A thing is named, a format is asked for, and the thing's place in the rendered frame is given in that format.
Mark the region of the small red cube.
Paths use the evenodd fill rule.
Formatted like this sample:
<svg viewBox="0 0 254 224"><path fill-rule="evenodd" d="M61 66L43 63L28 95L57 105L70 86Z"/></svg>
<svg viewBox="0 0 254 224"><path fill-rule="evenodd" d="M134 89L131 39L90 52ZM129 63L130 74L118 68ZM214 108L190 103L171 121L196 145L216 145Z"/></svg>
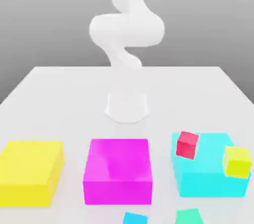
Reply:
<svg viewBox="0 0 254 224"><path fill-rule="evenodd" d="M177 139L176 155L193 160L195 158L199 135L182 131Z"/></svg>

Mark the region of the small blue cube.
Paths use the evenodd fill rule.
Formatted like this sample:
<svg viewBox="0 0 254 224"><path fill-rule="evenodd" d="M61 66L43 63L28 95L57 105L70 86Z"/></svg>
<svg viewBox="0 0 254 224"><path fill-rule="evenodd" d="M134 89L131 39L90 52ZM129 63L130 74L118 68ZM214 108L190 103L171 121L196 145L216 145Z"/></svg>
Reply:
<svg viewBox="0 0 254 224"><path fill-rule="evenodd" d="M126 212L123 224L147 224L148 216Z"/></svg>

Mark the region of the small yellow cube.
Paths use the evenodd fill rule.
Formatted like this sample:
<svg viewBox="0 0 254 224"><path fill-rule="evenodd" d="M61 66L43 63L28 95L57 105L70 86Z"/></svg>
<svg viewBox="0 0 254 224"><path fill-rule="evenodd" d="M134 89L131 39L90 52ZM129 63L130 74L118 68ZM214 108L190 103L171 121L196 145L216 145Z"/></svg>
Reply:
<svg viewBox="0 0 254 224"><path fill-rule="evenodd" d="M252 166L252 160L248 149L226 146L222 165L225 176L247 179Z"/></svg>

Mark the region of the small green cube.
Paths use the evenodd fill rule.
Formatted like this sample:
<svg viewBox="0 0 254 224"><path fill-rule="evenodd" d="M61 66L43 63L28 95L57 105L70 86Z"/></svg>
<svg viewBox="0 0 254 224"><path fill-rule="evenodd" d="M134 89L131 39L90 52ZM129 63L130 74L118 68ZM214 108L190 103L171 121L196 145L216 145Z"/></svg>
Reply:
<svg viewBox="0 0 254 224"><path fill-rule="evenodd" d="M198 209L177 210L175 224L204 224Z"/></svg>

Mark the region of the large magenta box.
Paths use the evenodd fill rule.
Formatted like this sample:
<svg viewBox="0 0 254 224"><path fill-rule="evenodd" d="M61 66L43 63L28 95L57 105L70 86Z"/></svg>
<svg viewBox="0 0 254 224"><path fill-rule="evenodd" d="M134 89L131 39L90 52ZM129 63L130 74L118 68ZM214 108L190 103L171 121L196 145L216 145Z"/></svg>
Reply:
<svg viewBox="0 0 254 224"><path fill-rule="evenodd" d="M92 139L83 176L86 205L150 205L147 139Z"/></svg>

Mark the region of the large cyan box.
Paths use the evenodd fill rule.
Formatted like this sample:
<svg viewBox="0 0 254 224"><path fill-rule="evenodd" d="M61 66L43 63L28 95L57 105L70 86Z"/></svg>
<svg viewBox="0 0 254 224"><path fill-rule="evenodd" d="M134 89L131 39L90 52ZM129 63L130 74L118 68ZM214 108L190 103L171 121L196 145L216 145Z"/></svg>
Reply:
<svg viewBox="0 0 254 224"><path fill-rule="evenodd" d="M181 197L244 197L252 176L224 175L222 158L234 143L227 133L200 133L194 160L176 155L179 133L172 134L171 162Z"/></svg>

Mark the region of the large yellow box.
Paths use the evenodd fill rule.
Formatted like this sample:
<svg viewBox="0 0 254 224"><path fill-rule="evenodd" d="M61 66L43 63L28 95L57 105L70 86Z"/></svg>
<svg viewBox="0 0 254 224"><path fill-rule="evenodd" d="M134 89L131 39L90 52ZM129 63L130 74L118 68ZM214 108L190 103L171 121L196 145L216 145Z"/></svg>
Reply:
<svg viewBox="0 0 254 224"><path fill-rule="evenodd" d="M0 153L0 207L49 207L63 166L62 141L9 141Z"/></svg>

